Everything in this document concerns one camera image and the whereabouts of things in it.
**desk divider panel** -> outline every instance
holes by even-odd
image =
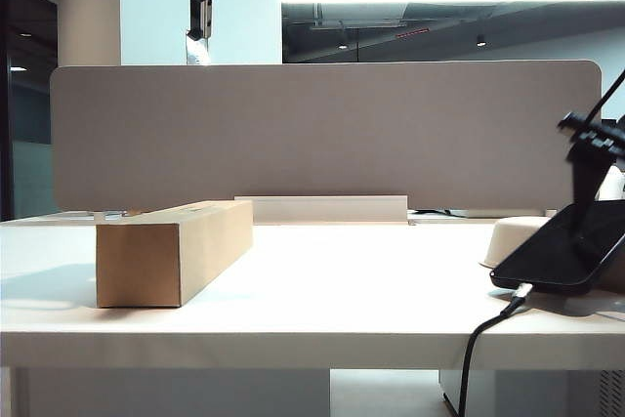
[[[556,124],[588,61],[65,67],[52,78],[63,209],[274,195],[408,195],[412,208],[560,208]]]

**desk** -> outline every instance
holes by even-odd
[[[180,309],[95,308],[95,230],[5,225],[2,366],[451,369],[506,304],[492,224],[264,226]],[[534,295],[484,333],[474,368],[623,369],[625,298]]]

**smartphone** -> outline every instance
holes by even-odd
[[[583,295],[625,249],[625,200],[593,202],[580,228],[573,232],[574,204],[553,219],[490,272],[492,283],[534,291]]]

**charging cable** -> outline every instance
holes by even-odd
[[[519,288],[515,290],[512,295],[512,300],[506,308],[504,308],[498,315],[492,317],[488,321],[480,324],[475,331],[471,333],[469,337],[469,343],[465,351],[465,359],[462,363],[462,380],[460,381],[460,399],[458,403],[458,416],[465,417],[467,409],[467,389],[469,386],[469,369],[471,368],[471,355],[473,354],[473,347],[476,344],[478,335],[484,332],[486,329],[491,328],[495,324],[499,324],[501,321],[508,319],[512,314],[525,303],[525,299],[529,292],[531,292],[533,285],[531,283],[522,283]]]

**brown cardboard box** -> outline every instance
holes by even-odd
[[[252,203],[204,201],[97,225],[99,307],[179,307],[252,245]]]

